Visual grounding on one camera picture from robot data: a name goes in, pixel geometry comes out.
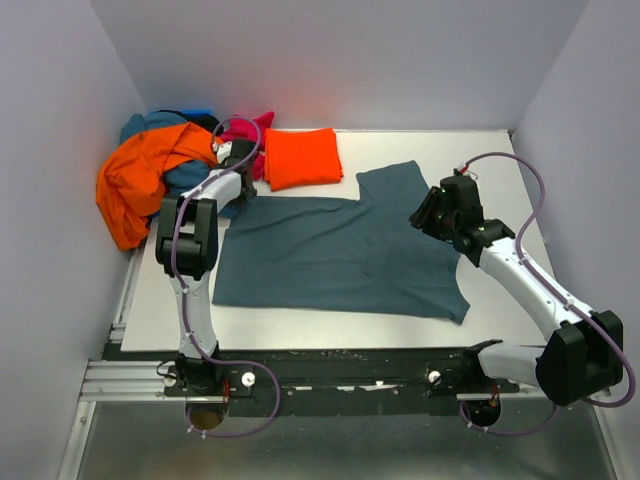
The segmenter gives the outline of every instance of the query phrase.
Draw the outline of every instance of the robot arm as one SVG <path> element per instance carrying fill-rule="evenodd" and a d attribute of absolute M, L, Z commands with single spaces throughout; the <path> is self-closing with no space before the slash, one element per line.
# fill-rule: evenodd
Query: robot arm
<path fill-rule="evenodd" d="M 612 312 L 596 313 L 575 299 L 527 253 L 517 254 L 514 233 L 500 220 L 485 220 L 475 180 L 455 175 L 432 187 L 410 222 L 425 234 L 452 243 L 478 268 L 495 278 L 536 322 L 544 348 L 500 341 L 478 346 L 482 373 L 539 386 L 557 405 L 568 405 L 622 380 L 622 363 L 604 339 L 576 313 L 586 314 L 622 348 L 622 323 Z M 535 268 L 544 282 L 522 262 Z M 564 295 L 561 302 L 549 285 Z"/>
<path fill-rule="evenodd" d="M 209 177 L 220 174 L 221 168 L 229 168 L 244 159 L 255 143 L 236 139 L 220 145 L 217 149 L 218 168 Z M 180 196 L 168 195 L 162 200 L 158 219 L 156 260 L 164 266 L 178 304 L 180 317 L 180 346 L 176 359 L 179 379 L 191 386 L 210 387 L 212 379 L 217 383 L 219 375 L 212 364 L 202 359 L 193 346 L 195 335 L 200 348 L 210 357 L 217 356 L 218 339 L 211 323 L 209 277 L 218 258 L 218 213 L 227 205 L 244 202 L 255 196 L 251 179 L 252 162 L 238 171 L 228 172 L 211 182 L 204 189 L 200 186 Z M 186 292 L 174 276 L 171 267 L 171 250 L 178 211 L 185 198 L 198 192 L 187 206 L 183 225 L 178 237 L 176 266 L 186 283 Z M 185 310 L 189 312 L 192 332 L 185 330 Z"/>

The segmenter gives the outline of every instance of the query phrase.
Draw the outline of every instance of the pink cloth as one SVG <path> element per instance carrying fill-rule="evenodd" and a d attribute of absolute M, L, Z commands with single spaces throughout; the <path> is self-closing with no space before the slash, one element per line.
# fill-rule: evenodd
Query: pink cloth
<path fill-rule="evenodd" d="M 253 162 L 253 169 L 251 170 L 251 176 L 254 180 L 260 180 L 264 176 L 264 154 L 262 153 L 264 150 L 264 137 L 266 135 L 267 128 L 271 128 L 274 117 L 274 112 L 267 112 L 253 119 L 258 125 L 258 128 L 260 128 L 261 133 L 260 147 L 258 147 L 260 153 L 256 155 L 256 159 Z M 250 123 L 243 120 L 233 119 L 231 119 L 229 123 L 231 124 L 229 129 L 220 135 L 223 142 L 229 142 L 234 138 L 246 138 L 252 142 L 257 140 L 256 129 L 253 128 L 253 125 Z"/>

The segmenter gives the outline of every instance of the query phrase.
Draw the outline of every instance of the metal floor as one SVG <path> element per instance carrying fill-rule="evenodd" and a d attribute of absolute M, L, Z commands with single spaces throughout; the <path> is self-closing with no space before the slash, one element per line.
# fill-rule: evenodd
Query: metal floor
<path fill-rule="evenodd" d="M 471 431 L 458 417 L 277 419 L 240 439 L 187 434 L 175 403 L 103 403 L 79 478 L 162 479 L 609 479 L 615 478 L 592 407 L 563 409 L 527 437 Z M 549 414 L 543 399 L 503 403 L 498 424 L 523 429 Z M 262 419 L 229 419 L 242 429 Z"/>

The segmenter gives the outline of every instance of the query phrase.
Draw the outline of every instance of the blue-gray shirt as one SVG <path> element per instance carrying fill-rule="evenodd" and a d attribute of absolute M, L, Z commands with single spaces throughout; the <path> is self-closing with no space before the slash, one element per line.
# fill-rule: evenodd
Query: blue-gray shirt
<path fill-rule="evenodd" d="M 213 303 L 462 323 L 469 304 L 456 283 L 458 253 L 409 225 L 428 192 L 418 165 L 357 178 L 360 200 L 251 199 L 226 232 Z"/>

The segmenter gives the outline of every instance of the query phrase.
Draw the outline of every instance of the white wall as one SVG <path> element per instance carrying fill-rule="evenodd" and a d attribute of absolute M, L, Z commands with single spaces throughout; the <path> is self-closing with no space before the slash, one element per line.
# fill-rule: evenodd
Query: white wall
<path fill-rule="evenodd" d="M 514 128 L 588 0 L 91 0 L 150 109 Z"/>
<path fill-rule="evenodd" d="M 623 319 L 626 352 L 640 371 L 638 25 L 637 0 L 589 4 L 520 123 L 515 149 L 547 181 L 539 224 L 558 278 Z M 640 398 L 612 418 L 640 473 Z"/>
<path fill-rule="evenodd" d="M 50 480 L 126 265 L 96 173 L 142 102 L 86 0 L 3 3 L 0 90 L 0 478 Z"/>

